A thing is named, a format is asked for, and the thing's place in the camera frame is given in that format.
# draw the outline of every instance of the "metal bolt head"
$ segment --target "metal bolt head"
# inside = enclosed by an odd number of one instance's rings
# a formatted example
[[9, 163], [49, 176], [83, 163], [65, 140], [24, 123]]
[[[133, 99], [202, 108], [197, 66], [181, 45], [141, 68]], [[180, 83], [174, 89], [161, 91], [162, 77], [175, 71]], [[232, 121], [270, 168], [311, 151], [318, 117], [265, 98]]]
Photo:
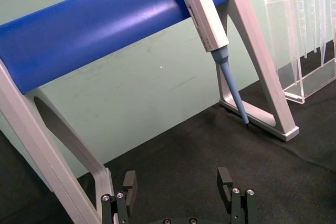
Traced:
[[109, 199], [110, 199], [110, 196], [108, 196], [108, 195], [104, 195], [104, 196], [103, 196], [103, 200], [104, 200], [104, 201], [108, 201]]
[[190, 223], [190, 224], [197, 224], [197, 219], [195, 219], [195, 218], [191, 218], [191, 219], [189, 220], [189, 223]]
[[250, 194], [250, 195], [253, 195], [253, 194], [254, 194], [254, 191], [251, 190], [251, 189], [249, 189], [249, 190], [247, 190], [247, 193]]
[[122, 197], [124, 197], [124, 194], [123, 194], [123, 193], [118, 193], [118, 194], [117, 194], [117, 198], [121, 199]]

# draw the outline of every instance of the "light green backdrop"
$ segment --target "light green backdrop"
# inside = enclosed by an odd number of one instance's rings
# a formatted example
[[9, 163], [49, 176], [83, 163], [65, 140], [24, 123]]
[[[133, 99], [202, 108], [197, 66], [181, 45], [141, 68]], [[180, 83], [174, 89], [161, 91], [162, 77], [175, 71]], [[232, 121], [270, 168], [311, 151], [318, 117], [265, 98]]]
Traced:
[[[63, 0], [0, 0], [0, 24], [59, 1]], [[264, 1], [252, 3], [268, 35]], [[255, 82], [257, 75], [232, 24], [228, 38], [230, 66], [243, 88]], [[42, 90], [104, 163], [219, 99], [215, 64], [204, 52], [190, 19], [48, 83]], [[1, 115], [0, 129], [26, 156]], [[59, 146], [76, 176], [87, 172]]]

